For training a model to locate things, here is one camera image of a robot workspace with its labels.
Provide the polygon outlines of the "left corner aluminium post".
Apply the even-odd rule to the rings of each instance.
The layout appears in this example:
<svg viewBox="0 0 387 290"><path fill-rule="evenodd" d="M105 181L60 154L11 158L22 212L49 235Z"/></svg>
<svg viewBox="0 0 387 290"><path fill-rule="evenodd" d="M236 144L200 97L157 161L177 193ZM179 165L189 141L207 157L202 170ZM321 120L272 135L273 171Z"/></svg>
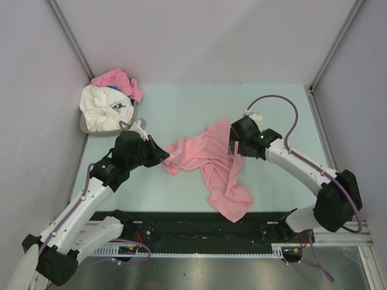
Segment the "left corner aluminium post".
<svg viewBox="0 0 387 290"><path fill-rule="evenodd" d="M45 3L61 30L66 42L70 46L76 60L79 62L83 72L89 80L94 78L94 73L70 27L65 15L63 14L59 4L55 0L45 0Z"/></svg>

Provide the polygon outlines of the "white t shirt in basket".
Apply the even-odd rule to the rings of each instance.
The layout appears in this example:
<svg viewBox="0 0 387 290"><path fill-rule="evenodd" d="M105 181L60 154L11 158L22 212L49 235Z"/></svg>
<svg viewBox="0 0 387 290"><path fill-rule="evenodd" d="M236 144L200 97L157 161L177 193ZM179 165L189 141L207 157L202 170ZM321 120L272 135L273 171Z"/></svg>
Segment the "white t shirt in basket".
<svg viewBox="0 0 387 290"><path fill-rule="evenodd" d="M83 88L79 108L89 131L117 129L121 118L129 122L133 114L132 103L124 93L93 84Z"/></svg>

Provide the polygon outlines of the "right corner aluminium post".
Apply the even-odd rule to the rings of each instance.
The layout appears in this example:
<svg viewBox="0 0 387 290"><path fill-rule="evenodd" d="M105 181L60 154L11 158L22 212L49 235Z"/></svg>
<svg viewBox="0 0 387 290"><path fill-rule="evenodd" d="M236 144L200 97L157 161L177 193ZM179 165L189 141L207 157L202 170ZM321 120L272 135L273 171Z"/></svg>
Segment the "right corner aluminium post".
<svg viewBox="0 0 387 290"><path fill-rule="evenodd" d="M339 52L341 46L343 45L348 33L350 32L353 24L355 23L365 3L366 3L365 0L354 1L342 26L340 27L336 37L334 38L334 41L330 46L330 49L328 50L327 55L324 57L324 60L321 66L319 67L316 75L314 76L311 84L308 87L311 93L314 93L316 91L317 87L320 84L320 81L322 80L323 76L325 75L330 65L332 64L334 58L336 57L337 53Z"/></svg>

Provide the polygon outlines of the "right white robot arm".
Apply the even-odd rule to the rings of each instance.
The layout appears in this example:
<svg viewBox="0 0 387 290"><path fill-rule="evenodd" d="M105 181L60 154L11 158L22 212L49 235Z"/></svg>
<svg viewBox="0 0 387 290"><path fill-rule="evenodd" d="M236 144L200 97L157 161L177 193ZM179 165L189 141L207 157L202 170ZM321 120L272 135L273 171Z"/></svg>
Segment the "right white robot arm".
<svg viewBox="0 0 387 290"><path fill-rule="evenodd" d="M232 123L229 154L268 161L284 169L305 185L316 197L316 203L294 209L284 217L279 236L294 242L302 231L322 227L329 232L343 228L362 209L357 179L353 172L337 172L314 163L292 149L272 129L260 130L259 114L244 116Z"/></svg>

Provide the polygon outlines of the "pink t shirt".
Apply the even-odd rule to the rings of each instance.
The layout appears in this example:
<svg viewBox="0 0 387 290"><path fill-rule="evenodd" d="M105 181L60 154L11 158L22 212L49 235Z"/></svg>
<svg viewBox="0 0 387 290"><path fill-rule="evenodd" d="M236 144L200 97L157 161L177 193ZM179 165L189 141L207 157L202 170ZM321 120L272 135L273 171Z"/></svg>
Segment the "pink t shirt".
<svg viewBox="0 0 387 290"><path fill-rule="evenodd" d="M91 83L98 87L116 86L122 93L137 103L140 103L144 96L144 92L138 85L138 81L134 78L130 79L120 68L110 70L93 78Z"/></svg>
<svg viewBox="0 0 387 290"><path fill-rule="evenodd" d="M175 176L179 170L199 169L210 191L208 203L227 220L235 223L251 209L255 200L247 187L238 182L243 157L229 154L230 122L223 118L208 125L204 133L175 140L163 148L169 158L162 162Z"/></svg>

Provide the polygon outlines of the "aluminium rail frame right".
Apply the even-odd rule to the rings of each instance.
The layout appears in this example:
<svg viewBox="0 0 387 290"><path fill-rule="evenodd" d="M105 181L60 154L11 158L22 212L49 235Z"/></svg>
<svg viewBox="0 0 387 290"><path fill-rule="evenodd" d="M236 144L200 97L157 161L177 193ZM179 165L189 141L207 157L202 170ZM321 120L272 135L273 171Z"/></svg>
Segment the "aluminium rail frame right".
<svg viewBox="0 0 387 290"><path fill-rule="evenodd" d="M314 92L310 89L308 85L304 86L304 88L328 167L338 169L331 148L331 143L329 141L328 134L323 123L322 116L316 102L316 98L314 96ZM353 217L353 219L350 222L346 223L345 226L347 226L350 231L346 230L345 228L341 228L335 233L328 234L330 239L333 240L333 244L338 245L340 243L354 243L356 245L360 245L372 243L372 239L370 238L366 222L362 222L362 231L359 233L353 233L353 231L355 231L358 226L356 217Z"/></svg>

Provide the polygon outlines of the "grey laundry basket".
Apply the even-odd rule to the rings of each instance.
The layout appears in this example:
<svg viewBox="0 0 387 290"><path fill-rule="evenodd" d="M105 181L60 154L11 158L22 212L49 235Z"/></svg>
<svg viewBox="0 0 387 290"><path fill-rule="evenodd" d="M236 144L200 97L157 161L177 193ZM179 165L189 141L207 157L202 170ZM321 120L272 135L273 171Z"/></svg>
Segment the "grey laundry basket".
<svg viewBox="0 0 387 290"><path fill-rule="evenodd" d="M125 129L127 128L129 125L131 125L134 121L135 121L135 117L137 116L137 111L138 111L138 103L136 101L132 101L132 107L133 107L133 114L132 114L132 118L129 122L126 122L124 119L120 119L118 122L117 122L117 129L114 129L114 130L104 130L104 131L90 131L88 130L88 127L86 125L86 120L85 120L85 116L83 114L83 112L80 113L80 122L79 122L79 126L80 126L80 130L86 134L89 134L89 135L100 135L100 136L113 136L113 135L118 135L122 129Z"/></svg>

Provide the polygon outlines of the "corner aluminium post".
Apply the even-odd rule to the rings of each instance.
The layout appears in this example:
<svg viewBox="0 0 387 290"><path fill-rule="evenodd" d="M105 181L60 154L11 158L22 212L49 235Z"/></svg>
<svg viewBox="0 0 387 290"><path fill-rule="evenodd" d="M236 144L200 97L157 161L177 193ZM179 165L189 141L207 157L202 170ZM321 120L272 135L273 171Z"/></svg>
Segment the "corner aluminium post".
<svg viewBox="0 0 387 290"><path fill-rule="evenodd" d="M336 57L337 53L339 52L341 46L343 45L348 33L350 32L353 24L355 23L365 3L366 3L365 0L354 1L342 26L340 27L336 37L334 38L334 41L330 46L330 49L328 50L327 55L324 57L324 60L321 66L319 67L316 75L314 76L311 84L308 87L311 93L314 93L316 91L317 87L320 84L320 81L322 80L323 76L325 75L330 65L332 64L334 58Z"/></svg>
<svg viewBox="0 0 387 290"><path fill-rule="evenodd" d="M66 42L70 46L76 60L79 62L83 72L89 80L94 78L94 73L70 27L65 15L63 14L59 4L55 0L45 0L45 3L61 30Z"/></svg>

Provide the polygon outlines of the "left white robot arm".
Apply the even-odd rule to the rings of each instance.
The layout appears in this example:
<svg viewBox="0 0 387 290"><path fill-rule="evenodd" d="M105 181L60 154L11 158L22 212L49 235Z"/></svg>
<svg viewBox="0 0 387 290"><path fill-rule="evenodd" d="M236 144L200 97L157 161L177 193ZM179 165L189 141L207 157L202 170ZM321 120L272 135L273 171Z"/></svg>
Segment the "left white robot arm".
<svg viewBox="0 0 387 290"><path fill-rule="evenodd" d="M115 145L95 164L88 166L86 182L76 199L40 235L29 234L22 242L25 252L37 248L34 270L56 286L64 285L89 253L113 239L122 242L134 234L125 220L109 215L96 231L81 232L99 206L129 179L130 172L157 166L169 158L150 135L123 131Z"/></svg>

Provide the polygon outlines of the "pink t shirt in basket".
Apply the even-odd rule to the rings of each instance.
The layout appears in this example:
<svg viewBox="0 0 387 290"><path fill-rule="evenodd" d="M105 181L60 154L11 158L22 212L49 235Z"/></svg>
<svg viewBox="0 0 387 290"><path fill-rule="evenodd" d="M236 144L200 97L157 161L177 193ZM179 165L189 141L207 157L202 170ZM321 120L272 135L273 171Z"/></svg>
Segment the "pink t shirt in basket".
<svg viewBox="0 0 387 290"><path fill-rule="evenodd" d="M138 85L138 81L134 78L130 79L120 68L110 70L93 78L91 83L98 87L116 86L122 93L137 103L140 103L144 96L144 92Z"/></svg>

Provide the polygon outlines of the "blue garment in basket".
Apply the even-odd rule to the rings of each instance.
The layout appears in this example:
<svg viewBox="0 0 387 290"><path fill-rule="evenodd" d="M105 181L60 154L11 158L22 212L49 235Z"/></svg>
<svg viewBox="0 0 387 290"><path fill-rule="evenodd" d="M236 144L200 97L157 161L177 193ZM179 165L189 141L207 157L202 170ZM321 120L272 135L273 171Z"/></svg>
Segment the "blue garment in basket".
<svg viewBox="0 0 387 290"><path fill-rule="evenodd" d="M116 86L109 85L109 86L106 86L106 87L107 88L111 88L111 89L115 89L116 91L120 91L121 92L121 90L118 87L116 87Z"/></svg>

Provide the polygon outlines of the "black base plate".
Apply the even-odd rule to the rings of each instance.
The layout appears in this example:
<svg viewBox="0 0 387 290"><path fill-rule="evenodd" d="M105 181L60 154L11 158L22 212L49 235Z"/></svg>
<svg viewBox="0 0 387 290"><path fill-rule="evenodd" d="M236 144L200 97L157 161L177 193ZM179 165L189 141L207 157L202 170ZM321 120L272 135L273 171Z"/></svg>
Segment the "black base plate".
<svg viewBox="0 0 387 290"><path fill-rule="evenodd" d="M142 241L164 237L246 238L258 243L308 243L308 230L295 233L286 212L249 212L233 223L215 212L126 211Z"/></svg>

